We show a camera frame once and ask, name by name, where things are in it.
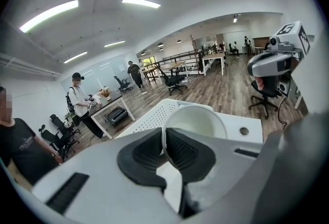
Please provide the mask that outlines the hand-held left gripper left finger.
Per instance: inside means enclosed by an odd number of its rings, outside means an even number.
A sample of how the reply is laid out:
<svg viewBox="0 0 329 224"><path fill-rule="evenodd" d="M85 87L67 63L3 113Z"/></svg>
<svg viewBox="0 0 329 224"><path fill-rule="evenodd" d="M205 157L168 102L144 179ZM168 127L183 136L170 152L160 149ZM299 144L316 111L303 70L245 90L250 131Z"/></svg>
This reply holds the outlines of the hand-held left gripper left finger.
<svg viewBox="0 0 329 224"><path fill-rule="evenodd" d="M93 145L33 187L49 223L180 223L156 173L161 129Z"/></svg>

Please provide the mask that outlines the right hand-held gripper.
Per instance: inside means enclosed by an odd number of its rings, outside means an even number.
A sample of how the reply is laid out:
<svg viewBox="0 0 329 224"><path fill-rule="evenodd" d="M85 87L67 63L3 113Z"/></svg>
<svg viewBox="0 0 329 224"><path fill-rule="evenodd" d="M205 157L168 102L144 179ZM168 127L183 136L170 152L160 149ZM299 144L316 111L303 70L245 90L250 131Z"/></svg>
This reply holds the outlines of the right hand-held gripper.
<svg viewBox="0 0 329 224"><path fill-rule="evenodd" d="M247 64L247 72L254 77L279 76L277 90L284 96L290 92L298 94L297 88L291 90L292 67L296 61L305 58L310 50L309 39L300 21L284 25L272 36L272 51L252 57Z"/></svg>

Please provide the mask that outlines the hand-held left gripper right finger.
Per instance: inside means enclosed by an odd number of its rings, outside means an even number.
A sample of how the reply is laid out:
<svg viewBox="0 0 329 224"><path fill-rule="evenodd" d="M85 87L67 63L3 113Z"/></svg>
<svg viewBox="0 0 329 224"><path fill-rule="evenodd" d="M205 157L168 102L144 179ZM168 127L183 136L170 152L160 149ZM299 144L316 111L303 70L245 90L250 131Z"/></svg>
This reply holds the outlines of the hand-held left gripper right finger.
<svg viewBox="0 0 329 224"><path fill-rule="evenodd" d="M168 129L182 176L184 223L316 223L328 216L328 114L271 133L262 145Z"/></svg>

